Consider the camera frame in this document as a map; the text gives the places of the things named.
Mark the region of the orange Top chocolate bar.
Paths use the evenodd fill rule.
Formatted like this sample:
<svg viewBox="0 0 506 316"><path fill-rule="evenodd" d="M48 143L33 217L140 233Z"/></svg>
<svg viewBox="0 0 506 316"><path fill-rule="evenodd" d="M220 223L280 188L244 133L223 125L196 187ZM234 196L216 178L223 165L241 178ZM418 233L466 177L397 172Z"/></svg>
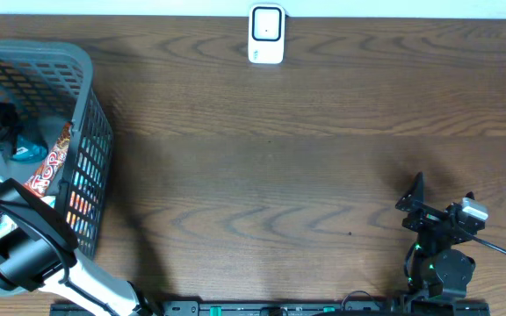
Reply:
<svg viewBox="0 0 506 316"><path fill-rule="evenodd" d="M46 196L52 181L63 167L69 150L71 141L72 124L67 122L61 130L61 134L52 148L49 150L46 158L23 184L31 193L38 198Z"/></svg>

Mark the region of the grey plastic shopping basket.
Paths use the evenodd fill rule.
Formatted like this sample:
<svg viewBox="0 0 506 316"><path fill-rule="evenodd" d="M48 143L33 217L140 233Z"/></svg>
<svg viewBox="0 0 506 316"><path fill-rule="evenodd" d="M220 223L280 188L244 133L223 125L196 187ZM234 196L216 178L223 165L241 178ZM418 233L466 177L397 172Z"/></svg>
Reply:
<svg viewBox="0 0 506 316"><path fill-rule="evenodd" d="M96 252L112 158L113 132L92 88L93 67L80 47L60 42L0 40L0 104L11 104L24 136L38 136L50 149L67 122L69 156L45 198L75 223L80 250ZM7 161L4 176L23 182L40 162ZM0 297L26 290L2 291Z"/></svg>

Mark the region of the blue mouthwash bottle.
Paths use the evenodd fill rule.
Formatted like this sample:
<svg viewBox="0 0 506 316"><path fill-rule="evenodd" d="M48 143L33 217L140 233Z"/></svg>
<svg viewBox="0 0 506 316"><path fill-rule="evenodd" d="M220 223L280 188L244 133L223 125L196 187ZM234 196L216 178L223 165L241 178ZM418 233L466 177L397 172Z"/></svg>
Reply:
<svg viewBox="0 0 506 316"><path fill-rule="evenodd" d="M41 137L19 135L16 152L11 156L11 160L19 163L35 163L43 161L47 153L47 143Z"/></svg>

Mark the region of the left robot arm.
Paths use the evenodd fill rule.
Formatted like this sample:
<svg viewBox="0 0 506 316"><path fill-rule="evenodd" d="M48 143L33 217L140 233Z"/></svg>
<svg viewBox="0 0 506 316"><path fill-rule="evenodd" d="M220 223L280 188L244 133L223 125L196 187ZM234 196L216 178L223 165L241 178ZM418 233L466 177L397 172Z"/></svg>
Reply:
<svg viewBox="0 0 506 316"><path fill-rule="evenodd" d="M4 176L23 152L25 130L11 104L0 104L0 289L46 291L94 315L158 315L160 309L128 281L100 269L79 248L71 217L45 198L69 156L66 123L39 167L20 182Z"/></svg>

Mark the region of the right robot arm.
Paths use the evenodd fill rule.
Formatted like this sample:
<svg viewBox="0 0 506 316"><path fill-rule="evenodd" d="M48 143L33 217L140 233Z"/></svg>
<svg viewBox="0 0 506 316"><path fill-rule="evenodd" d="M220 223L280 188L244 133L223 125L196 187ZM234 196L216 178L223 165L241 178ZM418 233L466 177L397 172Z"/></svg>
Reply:
<svg viewBox="0 0 506 316"><path fill-rule="evenodd" d="M399 298L399 309L412 314L438 312L453 315L456 301L467 294L474 260L454 249L467 241L458 226L459 205L440 211L425 204L424 176L419 172L395 208L407 213L401 225L416 233L405 259L408 291Z"/></svg>

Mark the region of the white barcode scanner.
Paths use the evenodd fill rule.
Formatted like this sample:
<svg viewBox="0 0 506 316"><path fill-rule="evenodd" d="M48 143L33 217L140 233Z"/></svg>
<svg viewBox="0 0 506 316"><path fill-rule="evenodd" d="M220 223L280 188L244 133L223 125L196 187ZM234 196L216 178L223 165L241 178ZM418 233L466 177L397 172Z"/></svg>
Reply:
<svg viewBox="0 0 506 316"><path fill-rule="evenodd" d="M278 4L255 4L249 10L248 59L279 64L284 59L286 12Z"/></svg>

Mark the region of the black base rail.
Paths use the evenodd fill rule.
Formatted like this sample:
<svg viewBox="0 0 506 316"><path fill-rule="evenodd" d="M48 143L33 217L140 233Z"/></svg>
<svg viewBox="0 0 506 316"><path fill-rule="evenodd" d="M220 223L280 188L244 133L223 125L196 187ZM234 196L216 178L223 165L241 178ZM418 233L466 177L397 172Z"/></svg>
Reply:
<svg viewBox="0 0 506 316"><path fill-rule="evenodd" d="M354 298L338 302L269 302L269 303L223 303L190 300L165 301L162 303L166 316L310 316L310 315L437 315L437 316L489 316L486 303L460 302L452 305L414 301L404 308L373 303L368 298Z"/></svg>

